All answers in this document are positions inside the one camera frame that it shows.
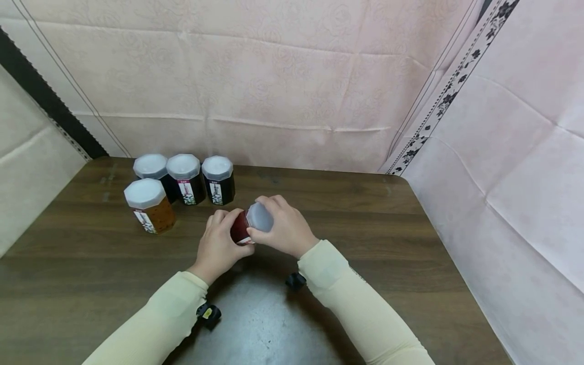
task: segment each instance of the honey-colored contents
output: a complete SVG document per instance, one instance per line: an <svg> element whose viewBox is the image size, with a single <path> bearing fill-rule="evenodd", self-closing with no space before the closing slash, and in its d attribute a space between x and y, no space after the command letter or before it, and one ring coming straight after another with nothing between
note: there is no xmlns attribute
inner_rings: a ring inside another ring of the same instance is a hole
<svg viewBox="0 0 584 365"><path fill-rule="evenodd" d="M166 196L160 204L144 209L143 212L150 218L157 234L163 233L175 225L175 212L172 210L171 204Z"/></svg>

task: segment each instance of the black clip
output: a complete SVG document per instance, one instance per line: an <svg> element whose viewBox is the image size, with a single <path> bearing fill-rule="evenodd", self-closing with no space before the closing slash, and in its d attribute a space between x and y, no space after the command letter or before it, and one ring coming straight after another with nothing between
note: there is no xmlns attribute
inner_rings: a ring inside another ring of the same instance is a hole
<svg viewBox="0 0 584 365"><path fill-rule="evenodd" d="M221 311L215 305L203 303L197 308L197 317L204 321L204 326L207 329L213 329L221 318Z"/></svg>
<svg viewBox="0 0 584 365"><path fill-rule="evenodd" d="M292 291L300 290L306 284L306 279L300 273L292 273L286 279L286 286Z"/></svg>

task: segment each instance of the table surface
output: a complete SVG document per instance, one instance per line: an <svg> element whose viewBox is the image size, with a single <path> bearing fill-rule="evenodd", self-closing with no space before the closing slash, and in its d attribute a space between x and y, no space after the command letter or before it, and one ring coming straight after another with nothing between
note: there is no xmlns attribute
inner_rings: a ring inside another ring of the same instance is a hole
<svg viewBox="0 0 584 365"><path fill-rule="evenodd" d="M196 257L209 199L176 202L174 228L143 231L123 189L132 159L88 163L0 259L0 363L80 364ZM235 201L283 195L403 317L437 365L509 364L408 183L397 176L235 167ZM293 258L259 246L210 289L215 330L196 325L165 364L363 363Z"/></svg>

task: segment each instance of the pink fabric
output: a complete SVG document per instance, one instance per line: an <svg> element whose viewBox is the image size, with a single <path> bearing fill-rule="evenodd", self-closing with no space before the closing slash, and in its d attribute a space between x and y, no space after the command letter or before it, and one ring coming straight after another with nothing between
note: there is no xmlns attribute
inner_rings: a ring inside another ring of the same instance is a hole
<svg viewBox="0 0 584 365"><path fill-rule="evenodd" d="M518 365L584 363L583 13L520 1L402 175Z"/></svg>
<svg viewBox="0 0 584 365"><path fill-rule="evenodd" d="M3 27L19 39L21 26L38 27L70 74L53 87L64 97L75 96L71 84L78 89L87 107L80 99L65 102L113 155L224 154L238 164L364 172L385 161L394 135L421 105L414 102L429 95L424 91L449 66L481 5L16 3L34 22L0 19ZM43 68L39 59L32 57Z"/></svg>

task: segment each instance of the person's left hand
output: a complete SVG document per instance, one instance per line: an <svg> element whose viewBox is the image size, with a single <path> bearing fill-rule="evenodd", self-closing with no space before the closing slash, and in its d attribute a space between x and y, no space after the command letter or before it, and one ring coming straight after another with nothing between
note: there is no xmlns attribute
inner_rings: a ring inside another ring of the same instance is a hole
<svg viewBox="0 0 584 365"><path fill-rule="evenodd" d="M231 239L231 226L242 211L235 209L228 213L217 210L207 220L207 229L199 242L197 259L188 271L209 286L239 259L255 251L255 245L238 246Z"/></svg>

